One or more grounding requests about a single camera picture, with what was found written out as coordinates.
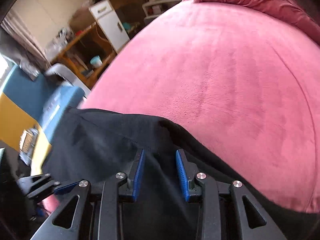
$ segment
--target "pink bed sheet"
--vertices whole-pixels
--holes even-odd
[[[186,0],[130,41],[82,107],[168,118],[268,199],[319,212],[319,64],[296,27]]]

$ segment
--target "cabinet drawer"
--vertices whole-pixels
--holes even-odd
[[[112,7],[109,4],[108,0],[102,1],[100,3],[97,3],[89,8],[91,11],[93,17],[95,19],[100,18],[101,16],[105,15],[106,13],[112,11]]]
[[[111,11],[99,18],[98,24],[116,52],[118,52],[121,47],[129,41],[129,36],[123,28],[115,11]]]

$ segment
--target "black cloth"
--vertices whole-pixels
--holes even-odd
[[[137,202],[124,206],[124,239],[195,239],[198,207],[185,203],[176,169],[175,152],[182,148],[188,161],[217,181],[243,182],[288,240],[319,240],[317,214],[295,212],[269,201],[183,127],[164,118],[69,109],[42,169],[58,181],[95,183],[129,171],[138,148],[146,153],[145,170]]]

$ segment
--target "drawer handle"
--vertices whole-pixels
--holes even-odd
[[[98,10],[98,13],[102,13],[102,12],[104,12],[106,9],[107,9],[107,7],[105,6],[105,7],[101,8],[101,9],[99,9],[99,10]]]
[[[123,29],[122,29],[122,27],[121,27],[121,25],[120,25],[120,23],[118,22],[118,28],[119,28],[119,30],[121,31],[121,32],[123,32]]]

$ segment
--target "silver bolt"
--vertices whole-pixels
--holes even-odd
[[[116,178],[117,179],[123,179],[125,177],[125,174],[123,173],[123,172],[118,172],[117,174],[116,174]]]
[[[205,174],[205,173],[203,173],[203,172],[199,172],[198,174],[197,174],[197,178],[198,179],[205,179],[207,177],[207,175]]]
[[[232,184],[233,184],[233,186],[235,186],[235,187],[242,187],[242,182],[239,181],[239,180],[235,180]]]
[[[86,180],[81,180],[81,181],[79,182],[79,186],[80,186],[80,187],[86,187],[88,184],[89,184],[89,182],[87,182]]]

